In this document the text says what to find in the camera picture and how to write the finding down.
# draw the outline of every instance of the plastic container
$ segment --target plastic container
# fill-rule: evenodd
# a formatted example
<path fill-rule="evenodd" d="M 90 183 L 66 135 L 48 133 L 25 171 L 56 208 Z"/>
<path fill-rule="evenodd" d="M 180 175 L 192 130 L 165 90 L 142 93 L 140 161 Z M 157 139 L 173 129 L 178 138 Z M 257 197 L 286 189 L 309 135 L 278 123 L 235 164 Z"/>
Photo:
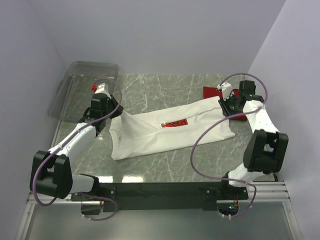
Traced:
<path fill-rule="evenodd" d="M 93 83 L 99 78 L 117 81 L 119 66 L 101 62 L 73 62 L 66 72 L 51 103 L 48 115 L 52 118 L 77 123 L 84 111 L 91 105 Z M 101 81 L 108 85 L 112 94 L 115 86 L 110 81 Z"/>

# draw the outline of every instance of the lavender wall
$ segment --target lavender wall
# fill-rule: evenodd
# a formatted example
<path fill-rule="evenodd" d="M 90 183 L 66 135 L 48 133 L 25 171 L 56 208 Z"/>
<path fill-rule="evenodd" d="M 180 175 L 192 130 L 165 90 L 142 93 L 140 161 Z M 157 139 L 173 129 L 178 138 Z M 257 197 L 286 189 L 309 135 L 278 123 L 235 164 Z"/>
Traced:
<path fill-rule="evenodd" d="M 289 135 L 280 172 L 304 239 L 320 239 L 320 1 L 288 0 L 249 72 L 265 81 L 268 113 Z"/>
<path fill-rule="evenodd" d="M 285 0 L 29 0 L 66 67 L 122 73 L 248 71 Z"/>
<path fill-rule="evenodd" d="M 54 134 L 57 122 L 46 111 L 66 69 L 27 1 L 0 1 L 0 22 L 0 238 L 11 240 L 33 155 L 48 149 Z"/>

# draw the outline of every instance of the gray marble table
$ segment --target gray marble table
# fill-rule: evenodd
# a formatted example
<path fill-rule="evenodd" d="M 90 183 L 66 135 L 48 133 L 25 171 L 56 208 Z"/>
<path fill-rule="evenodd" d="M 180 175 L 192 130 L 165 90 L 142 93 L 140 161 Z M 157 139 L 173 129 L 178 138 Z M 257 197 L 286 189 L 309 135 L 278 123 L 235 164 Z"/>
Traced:
<path fill-rule="evenodd" d="M 225 75 L 214 74 L 120 74 L 117 83 L 122 89 L 121 105 L 130 114 L 190 104 L 203 99 L 203 86 L 216 87 Z M 229 82 L 239 86 L 240 77 Z M 81 100 L 76 94 L 90 93 L 92 77 L 73 76 L 66 108 L 81 111 L 90 105 L 90 99 Z M 58 124 L 54 143 L 66 137 L 76 123 L 61 121 Z M 111 158 L 112 140 L 109 133 L 110 120 L 106 128 L 92 141 L 72 163 L 75 175 L 99 176 L 101 182 L 204 182 L 210 181 L 199 176 L 190 166 L 191 147 L 132 157 L 114 161 Z M 194 154 L 196 167 L 211 176 L 223 176 L 235 169 L 243 160 L 242 156 L 252 135 L 248 122 L 231 120 L 230 129 L 235 137 L 199 145 Z M 274 181 L 273 175 L 263 176 L 259 181 Z"/>

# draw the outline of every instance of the purple cable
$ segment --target purple cable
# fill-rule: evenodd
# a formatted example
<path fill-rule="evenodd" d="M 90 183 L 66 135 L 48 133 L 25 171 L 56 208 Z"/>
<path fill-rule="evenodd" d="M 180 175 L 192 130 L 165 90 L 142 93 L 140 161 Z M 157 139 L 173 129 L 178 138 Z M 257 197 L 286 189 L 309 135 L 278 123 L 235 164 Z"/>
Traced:
<path fill-rule="evenodd" d="M 91 217 L 89 217 L 87 215 L 83 215 L 83 217 L 86 218 L 86 219 L 89 219 L 89 220 L 92 220 L 92 221 L 104 221 L 104 220 L 108 220 L 108 219 L 112 218 L 118 212 L 118 204 L 113 199 L 110 199 L 110 198 L 107 198 L 107 197 L 102 197 L 102 196 L 91 196 L 91 195 L 88 195 L 88 194 L 83 193 L 83 192 L 81 192 L 79 194 L 81 196 L 83 196 L 83 197 L 86 197 L 86 198 L 94 198 L 94 199 L 99 199 L 99 200 L 103 200 L 103 201 L 108 201 L 108 202 L 113 203 L 114 206 L 115 206 L 114 212 L 111 215 L 107 216 L 107 217 L 104 217 L 104 218 L 91 218 Z"/>
<path fill-rule="evenodd" d="M 122 92 L 121 92 L 121 89 L 120 87 L 116 84 L 115 81 L 113 81 L 112 79 L 109 79 L 107 77 L 103 77 L 103 78 L 99 78 L 98 80 L 96 80 L 94 82 L 94 84 L 96 84 L 98 81 L 100 80 L 108 80 L 110 82 L 112 82 L 119 90 L 119 94 L 120 94 L 120 101 L 118 103 L 118 105 L 115 107 L 115 109 L 110 112 L 109 114 L 107 114 L 106 116 L 103 116 L 101 118 L 98 118 L 94 121 L 91 121 L 89 123 L 87 123 L 86 125 L 82 126 L 79 128 L 79 132 L 81 132 L 83 129 L 91 126 L 92 124 L 96 123 L 96 122 L 99 122 L 101 120 L 104 120 L 104 119 L 107 119 L 109 118 L 112 114 L 114 114 L 118 108 L 120 107 L 120 104 L 121 104 L 121 100 L 122 100 Z M 55 200 L 57 199 L 56 197 L 49 203 L 43 203 L 42 201 L 40 201 L 39 197 L 38 197 L 38 194 L 37 194 L 37 179 L 39 177 L 39 174 L 42 170 L 42 168 L 46 165 L 46 163 L 55 155 L 57 154 L 62 148 L 64 148 L 68 143 L 70 143 L 70 141 L 72 139 L 74 139 L 74 137 L 79 133 L 78 131 L 75 131 L 66 141 L 64 141 L 62 144 L 61 144 L 61 147 L 58 147 L 55 151 L 53 151 L 48 157 L 46 157 L 43 162 L 40 164 L 40 166 L 37 168 L 37 170 L 35 171 L 35 174 L 34 174 L 34 177 L 33 177 L 33 181 L 32 181 L 32 193 L 33 193 L 33 196 L 34 196 L 34 199 L 35 201 L 40 205 L 40 206 L 43 206 L 43 207 L 47 207 L 47 206 L 50 206 L 51 204 L 53 204 L 55 202 Z M 112 217 L 114 214 L 116 214 L 116 211 L 118 210 L 118 207 L 117 207 L 117 204 L 115 201 L 113 201 L 112 199 L 109 199 L 109 198 L 103 198 L 103 200 L 106 200 L 106 201 L 109 201 L 109 202 L 112 202 L 113 204 L 115 204 L 115 212 L 113 214 L 110 215 L 110 217 Z"/>
<path fill-rule="evenodd" d="M 268 91 L 267 91 L 267 88 L 265 86 L 265 84 L 259 79 L 257 78 L 256 76 L 252 75 L 252 74 L 249 74 L 249 73 L 235 73 L 235 74 L 232 74 L 230 76 L 228 76 L 227 78 L 225 78 L 221 83 L 223 84 L 225 81 L 227 81 L 228 79 L 234 77 L 234 76 L 237 76 L 237 75 L 246 75 L 246 76 L 250 76 L 254 79 L 256 79 L 258 82 L 261 83 L 263 89 L 264 89 L 264 92 L 265 92 L 265 99 L 264 99 L 264 102 L 263 102 L 263 105 L 266 104 L 267 102 L 267 99 L 268 99 Z M 213 129 L 214 127 L 216 127 L 218 124 L 222 123 L 223 121 L 225 120 L 228 120 L 228 119 L 233 119 L 233 118 L 237 118 L 237 117 L 241 117 L 241 116 L 245 116 L 245 115 L 248 115 L 248 114 L 254 114 L 254 113 L 257 113 L 262 107 L 258 107 L 256 110 L 254 111 L 249 111 L 249 112 L 241 112 L 241 113 L 237 113 L 237 114 L 234 114 L 234 115 L 230 115 L 230 116 L 227 116 L 225 118 L 222 118 L 221 120 L 217 121 L 215 124 L 213 124 L 211 127 L 209 127 L 207 130 L 204 131 L 204 133 L 201 134 L 201 136 L 197 139 L 197 141 L 195 141 L 193 147 L 192 147 L 192 150 L 191 150 L 191 153 L 190 153 L 190 163 L 191 163 L 191 167 L 193 168 L 193 170 L 199 174 L 200 176 L 202 177 L 205 177 L 207 179 L 213 179 L 213 180 L 221 180 L 221 181 L 235 181 L 235 182 L 238 182 L 238 183 L 243 183 L 243 184 L 246 184 L 246 185 L 249 185 L 249 186 L 252 186 L 254 188 L 254 193 L 253 193 L 253 196 L 252 196 L 252 199 L 251 201 L 249 202 L 249 204 L 239 213 L 237 213 L 236 215 L 233 215 L 231 216 L 231 218 L 235 218 L 235 217 L 238 217 L 240 216 L 241 214 L 244 214 L 250 207 L 251 205 L 253 204 L 255 198 L 256 198 L 256 194 L 257 194 L 257 187 L 250 183 L 250 182 L 246 182 L 246 181 L 243 181 L 243 180 L 240 180 L 240 179 L 233 179 L 233 178 L 222 178 L 222 177 L 218 177 L 218 176 L 209 176 L 209 175 L 206 175 L 205 173 L 202 173 L 200 172 L 195 164 L 194 164 L 194 160 L 193 160 L 193 155 L 194 155 L 194 152 L 195 152 L 195 149 L 198 145 L 198 143 L 200 142 L 200 140 L 211 130 Z"/>

